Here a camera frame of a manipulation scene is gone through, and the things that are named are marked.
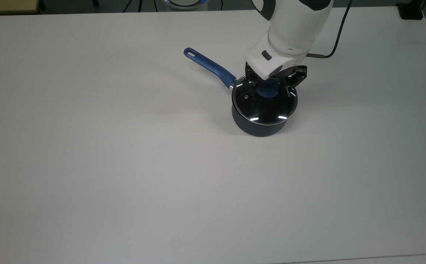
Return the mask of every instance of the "pot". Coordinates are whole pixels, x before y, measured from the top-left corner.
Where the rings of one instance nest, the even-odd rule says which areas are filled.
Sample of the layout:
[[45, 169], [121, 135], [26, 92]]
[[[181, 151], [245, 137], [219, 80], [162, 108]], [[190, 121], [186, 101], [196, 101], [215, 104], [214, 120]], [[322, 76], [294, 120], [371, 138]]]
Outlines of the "pot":
[[305, 78], [297, 76], [298, 71], [293, 77], [257, 80], [248, 74], [237, 79], [224, 67], [192, 48], [186, 48], [184, 55], [214, 73], [232, 90], [233, 119], [238, 127], [249, 135], [267, 137], [275, 134], [285, 126], [297, 107], [295, 86], [301, 81], [298, 78]]

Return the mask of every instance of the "cable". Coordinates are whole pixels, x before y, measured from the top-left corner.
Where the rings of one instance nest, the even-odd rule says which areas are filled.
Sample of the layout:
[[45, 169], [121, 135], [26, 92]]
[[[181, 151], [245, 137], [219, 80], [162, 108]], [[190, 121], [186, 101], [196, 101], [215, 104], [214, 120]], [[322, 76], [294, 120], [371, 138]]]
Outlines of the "cable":
[[340, 40], [340, 35], [341, 35], [341, 33], [342, 33], [343, 24], [345, 23], [345, 19], [347, 18], [348, 11], [350, 10], [350, 7], [352, 6], [352, 2], [353, 2], [353, 0], [350, 0], [350, 1], [348, 2], [347, 10], [345, 10], [345, 15], [343, 15], [342, 23], [340, 24], [340, 29], [338, 30], [337, 40], [335, 41], [334, 49], [332, 50], [332, 52], [331, 52], [329, 55], [327, 55], [327, 56], [322, 55], [322, 54], [313, 54], [313, 53], [308, 53], [308, 54], [306, 55], [306, 57], [310, 57], [310, 58], [320, 58], [320, 59], [327, 59], [327, 58], [332, 57], [332, 55], [334, 55], [335, 50], [337, 50], [338, 41]]
[[128, 8], [128, 6], [131, 4], [131, 0], [129, 0], [128, 1], [128, 4], [126, 5], [126, 7], [125, 7], [125, 9], [123, 10], [123, 12], [122, 13], [124, 13], [126, 10], [127, 10], [127, 8]]

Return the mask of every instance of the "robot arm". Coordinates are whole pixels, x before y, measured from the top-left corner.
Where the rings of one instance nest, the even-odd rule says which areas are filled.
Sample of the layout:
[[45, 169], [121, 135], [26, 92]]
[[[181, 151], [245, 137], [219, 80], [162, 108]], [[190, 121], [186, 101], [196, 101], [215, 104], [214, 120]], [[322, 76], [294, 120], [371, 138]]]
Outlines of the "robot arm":
[[334, 0], [252, 0], [271, 25], [246, 54], [246, 62], [266, 80], [289, 72], [306, 57], [330, 14]]

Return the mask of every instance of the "pan handle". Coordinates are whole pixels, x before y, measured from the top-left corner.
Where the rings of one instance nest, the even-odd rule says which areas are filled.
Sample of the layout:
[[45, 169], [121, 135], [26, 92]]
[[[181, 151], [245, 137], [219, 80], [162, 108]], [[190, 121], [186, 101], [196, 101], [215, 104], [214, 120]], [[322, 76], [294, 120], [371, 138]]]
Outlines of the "pan handle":
[[207, 57], [190, 47], [184, 50], [184, 55], [187, 58], [198, 63], [199, 65], [202, 65], [210, 72], [216, 74], [216, 76], [218, 76], [221, 81], [223, 81], [224, 85], [226, 85], [227, 88], [234, 88], [234, 85], [237, 82], [236, 77], [232, 73], [228, 72], [228, 70], [218, 65], [216, 62], [213, 62], [212, 60], [208, 59]]

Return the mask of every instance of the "table surface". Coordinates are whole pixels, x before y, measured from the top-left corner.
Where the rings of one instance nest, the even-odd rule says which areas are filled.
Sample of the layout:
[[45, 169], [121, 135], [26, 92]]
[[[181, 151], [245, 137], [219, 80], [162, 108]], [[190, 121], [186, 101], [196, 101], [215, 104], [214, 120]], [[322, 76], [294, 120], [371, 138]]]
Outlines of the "table surface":
[[313, 264], [426, 264], [426, 255], [312, 262]]
[[[314, 53], [331, 50], [335, 8]], [[426, 254], [426, 21], [352, 8], [299, 105], [243, 133], [255, 11], [0, 16], [0, 263], [263, 264]]]
[[36, 13], [39, 0], [0, 0], [0, 14]]

